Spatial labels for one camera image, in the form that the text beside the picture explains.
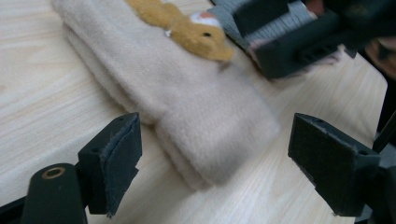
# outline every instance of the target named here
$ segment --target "yellow animal appliqué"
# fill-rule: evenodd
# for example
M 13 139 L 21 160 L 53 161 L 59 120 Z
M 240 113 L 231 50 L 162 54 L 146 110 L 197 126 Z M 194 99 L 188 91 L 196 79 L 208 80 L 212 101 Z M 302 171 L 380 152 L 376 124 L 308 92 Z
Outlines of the yellow animal appliqué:
M 229 61 L 233 50 L 225 45 L 218 20 L 208 12 L 183 15 L 171 3 L 161 0 L 126 0 L 141 20 L 166 30 L 166 35 L 187 51 L 200 57 Z

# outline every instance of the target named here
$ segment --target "wooden table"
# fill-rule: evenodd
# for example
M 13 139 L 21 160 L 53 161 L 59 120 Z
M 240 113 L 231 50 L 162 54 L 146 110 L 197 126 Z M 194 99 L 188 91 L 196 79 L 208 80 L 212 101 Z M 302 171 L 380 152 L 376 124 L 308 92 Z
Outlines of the wooden table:
M 174 1 L 185 12 L 205 0 Z M 77 152 L 113 118 L 117 105 L 62 37 L 50 0 L 0 2 L 0 206 L 26 194 L 30 176 L 57 162 L 76 163 Z M 386 90 L 362 57 L 346 55 L 309 74 L 268 82 L 239 49 L 239 63 L 279 116 L 275 142 L 227 183 L 204 192 L 187 187 L 142 126 L 144 155 L 113 219 L 90 223 L 352 223 L 335 217 L 287 156 L 295 112 L 330 122 L 370 147 Z

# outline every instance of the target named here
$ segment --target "knit fabric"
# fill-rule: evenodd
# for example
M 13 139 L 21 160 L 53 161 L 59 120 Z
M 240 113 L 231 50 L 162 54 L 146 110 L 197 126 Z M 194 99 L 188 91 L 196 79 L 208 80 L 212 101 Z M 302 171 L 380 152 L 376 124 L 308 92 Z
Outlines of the knit fabric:
M 53 0 L 53 6 L 98 82 L 154 127 L 193 189 L 225 183 L 277 136 L 264 96 L 234 64 L 188 53 L 122 0 Z

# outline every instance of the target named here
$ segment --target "light wood grain surface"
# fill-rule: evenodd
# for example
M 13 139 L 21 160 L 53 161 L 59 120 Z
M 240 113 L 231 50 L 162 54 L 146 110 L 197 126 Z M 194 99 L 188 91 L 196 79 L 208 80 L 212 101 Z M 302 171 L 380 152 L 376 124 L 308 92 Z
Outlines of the light wood grain surface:
M 205 0 L 174 1 L 185 12 Z M 50 0 L 0 2 L 0 206 L 26 194 L 30 176 L 77 152 L 125 111 L 96 83 L 62 37 Z M 90 223 L 353 223 L 336 217 L 287 156 L 295 112 L 324 119 L 370 147 L 385 80 L 362 57 L 268 82 L 237 49 L 279 117 L 282 132 L 226 185 L 195 192 L 183 182 L 150 127 L 142 126 L 140 172 L 112 219 Z

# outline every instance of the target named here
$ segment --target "beige sock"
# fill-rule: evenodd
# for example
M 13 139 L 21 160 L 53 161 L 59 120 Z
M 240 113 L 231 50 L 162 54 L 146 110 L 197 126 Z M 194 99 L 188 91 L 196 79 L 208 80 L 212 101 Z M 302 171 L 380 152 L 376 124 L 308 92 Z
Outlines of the beige sock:
M 276 118 L 232 63 L 186 52 L 122 0 L 54 0 L 53 5 L 66 24 L 66 37 L 98 82 L 155 126 L 192 188 L 224 183 L 276 137 Z

